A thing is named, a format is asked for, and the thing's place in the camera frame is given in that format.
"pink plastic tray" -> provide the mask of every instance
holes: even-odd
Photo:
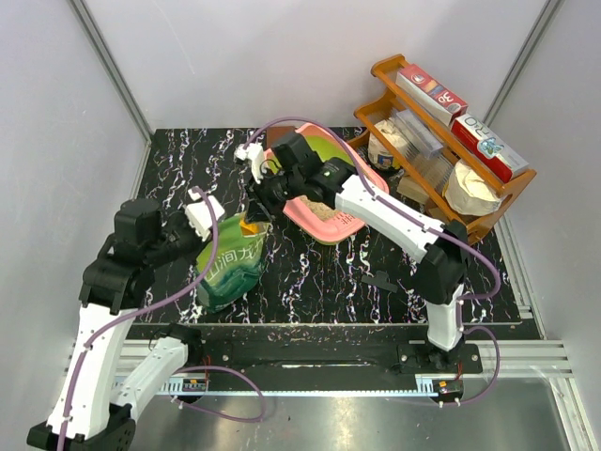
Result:
[[[339,147],[338,143],[325,130],[313,124],[304,124],[296,130],[303,136],[321,136]],[[347,145],[347,148],[357,156],[360,166],[365,175],[380,190],[388,193],[388,185],[363,159],[357,155],[353,148]],[[265,158],[272,158],[273,152],[270,148],[265,151]],[[305,232],[324,244],[336,244],[353,233],[357,232],[365,223],[347,213],[339,211],[332,218],[322,221],[309,208],[302,203],[299,198],[288,200],[284,207],[284,214],[294,221]]]

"gray wall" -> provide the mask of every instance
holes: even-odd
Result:
[[[547,331],[601,438],[601,3],[565,2],[492,124],[539,174],[510,208]]]
[[[47,418],[144,143],[65,0],[0,2],[0,437]]]
[[[151,126],[354,124],[402,53],[483,115],[545,0],[87,0]]]

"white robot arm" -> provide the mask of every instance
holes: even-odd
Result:
[[[210,196],[218,219],[224,210]],[[69,383],[79,365],[85,344],[97,330],[144,306],[146,290],[154,283],[160,266],[181,257],[195,262],[209,242],[211,219],[204,202],[192,203],[173,213],[162,226],[160,206],[150,199],[135,199],[121,206],[110,235],[98,258],[84,271],[80,293],[80,325],[74,358],[60,397],[47,422],[29,430],[27,443],[55,450],[65,424],[63,412],[69,401]],[[124,320],[107,330],[86,351],[70,401],[65,449],[71,451],[127,450],[140,414],[159,388],[178,369],[199,365],[202,359],[200,332],[171,324],[159,334],[154,350],[129,377],[114,388],[116,364],[133,323]]]
[[[457,308],[460,308],[458,298],[463,294],[469,256],[430,230],[467,242],[465,227],[458,222],[445,225],[424,216],[372,183],[369,183],[372,190],[369,193],[352,165],[338,158],[322,162],[298,133],[284,136],[272,151],[280,169],[275,174],[268,170],[267,175],[260,173],[258,176],[257,171],[253,171],[254,178],[247,186],[250,198],[248,221],[271,220],[282,212],[287,200],[299,195],[307,195],[312,201],[323,202],[332,209],[363,220],[398,244],[418,263],[414,286],[426,302],[428,341],[443,352],[455,349],[463,332]],[[263,167],[264,156],[259,144],[251,144],[246,149],[240,147],[236,156],[241,163],[250,162],[253,168]],[[423,226],[394,213],[381,199]]]

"red box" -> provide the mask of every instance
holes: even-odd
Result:
[[[451,132],[504,183],[529,167],[528,162],[515,150],[470,114],[458,117]]]
[[[467,103],[416,64],[401,69],[396,75],[396,84],[445,125],[468,110]]]

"food package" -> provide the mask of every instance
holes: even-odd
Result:
[[[394,126],[390,119],[384,119],[375,124],[376,128],[384,137],[401,153],[406,156],[409,142],[403,134]],[[382,143],[374,136],[369,135],[369,146],[367,148],[367,157],[373,166],[383,170],[400,169],[401,163],[384,147]]]
[[[450,125],[453,119],[468,110],[467,103],[417,64],[410,64],[397,72],[396,84],[445,125]]]
[[[451,131],[461,144],[505,183],[529,167],[526,160],[471,114],[458,117]]]
[[[217,257],[205,279],[196,289],[198,301],[209,313],[223,310],[259,281],[265,269],[267,223],[246,224],[245,213],[219,223]],[[196,274],[207,266],[212,245],[196,259]]]
[[[463,161],[455,165],[444,196],[453,210],[470,216],[485,216],[497,211],[503,201]]]

